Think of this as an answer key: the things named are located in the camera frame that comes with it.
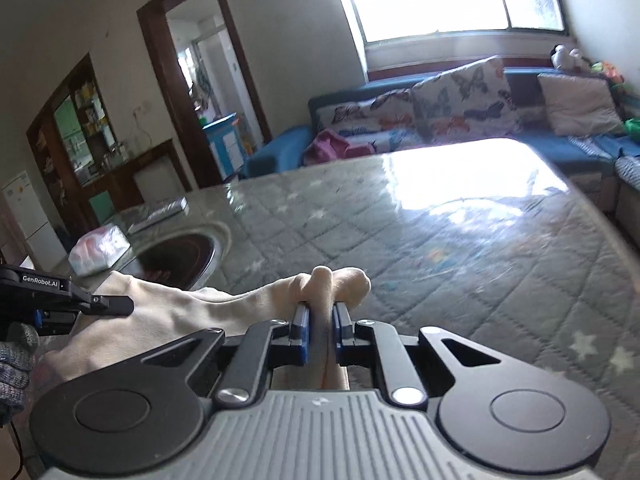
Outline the grey gloved left hand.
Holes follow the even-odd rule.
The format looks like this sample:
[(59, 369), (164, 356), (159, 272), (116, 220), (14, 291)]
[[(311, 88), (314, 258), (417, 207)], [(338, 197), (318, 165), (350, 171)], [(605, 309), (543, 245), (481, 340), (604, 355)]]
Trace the grey gloved left hand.
[(27, 324), (12, 323), (8, 339), (1, 343), (0, 388), (1, 426), (24, 410), (29, 377), (36, 362), (39, 337)]

